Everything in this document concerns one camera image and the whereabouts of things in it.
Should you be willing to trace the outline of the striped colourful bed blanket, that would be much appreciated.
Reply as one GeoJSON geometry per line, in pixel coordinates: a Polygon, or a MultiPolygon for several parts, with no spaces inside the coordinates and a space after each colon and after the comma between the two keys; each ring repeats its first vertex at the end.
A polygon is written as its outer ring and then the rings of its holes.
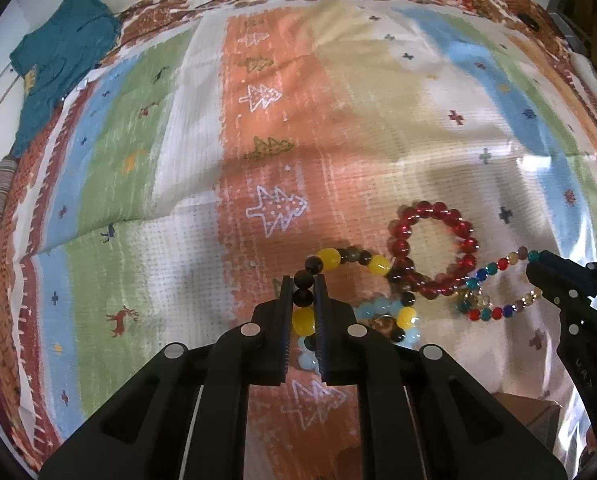
{"type": "Polygon", "coordinates": [[[511,260],[470,321],[441,292],[402,307],[377,266],[441,284],[517,248],[597,259],[597,110],[561,58],[489,20],[399,1],[214,11],[89,74],[21,158],[10,307],[30,469],[164,344],[210,344],[310,255],[365,320],[398,318],[493,391],[589,426],[557,314],[511,260]]]}

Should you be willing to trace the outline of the teal shirt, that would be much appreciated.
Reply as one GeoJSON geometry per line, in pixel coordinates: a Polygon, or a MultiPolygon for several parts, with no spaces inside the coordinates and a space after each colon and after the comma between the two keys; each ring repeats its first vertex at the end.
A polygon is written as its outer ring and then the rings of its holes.
{"type": "Polygon", "coordinates": [[[64,98],[115,47],[118,36],[120,21],[101,0],[63,0],[48,21],[23,37],[10,54],[25,92],[12,157],[22,157],[64,98]]]}

